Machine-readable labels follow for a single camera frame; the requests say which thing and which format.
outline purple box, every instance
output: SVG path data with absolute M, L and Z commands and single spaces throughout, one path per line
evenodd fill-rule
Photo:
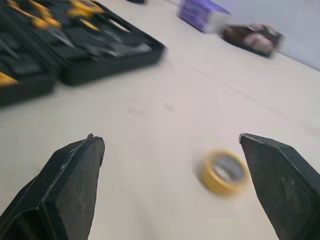
M 231 14 L 210 0 L 184 0 L 179 17 L 201 32 L 214 33 L 222 30 Z

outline white wall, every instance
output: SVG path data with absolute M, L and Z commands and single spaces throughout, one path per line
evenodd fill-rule
M 214 0 L 214 2 L 232 13 L 232 23 L 272 25 L 286 35 L 281 53 L 320 70 L 320 0 Z

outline roll of tape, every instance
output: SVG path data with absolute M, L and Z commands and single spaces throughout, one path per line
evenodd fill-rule
M 248 176 L 247 166 L 237 156 L 225 150 L 211 152 L 201 171 L 203 184 L 209 191 L 219 195 L 232 195 L 241 191 Z

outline white table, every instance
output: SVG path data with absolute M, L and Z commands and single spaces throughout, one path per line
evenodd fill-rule
M 205 35 L 162 0 L 103 2 L 167 47 L 156 66 L 0 110 L 0 212 L 51 154 L 104 138 L 90 240 L 276 240 L 254 191 L 209 194 L 194 169 L 208 149 L 244 159 L 239 133 L 294 146 L 320 171 L 319 72 Z

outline pliers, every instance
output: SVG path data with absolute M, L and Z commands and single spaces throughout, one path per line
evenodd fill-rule
M 14 0 L 8 0 L 10 7 L 32 19 L 32 25 L 34 27 L 43 31 L 47 31 L 64 44 L 74 48 L 75 46 L 61 30 L 62 24 L 53 18 L 50 10 L 33 0 L 29 0 L 29 2 L 39 11 L 41 18 L 22 10 Z

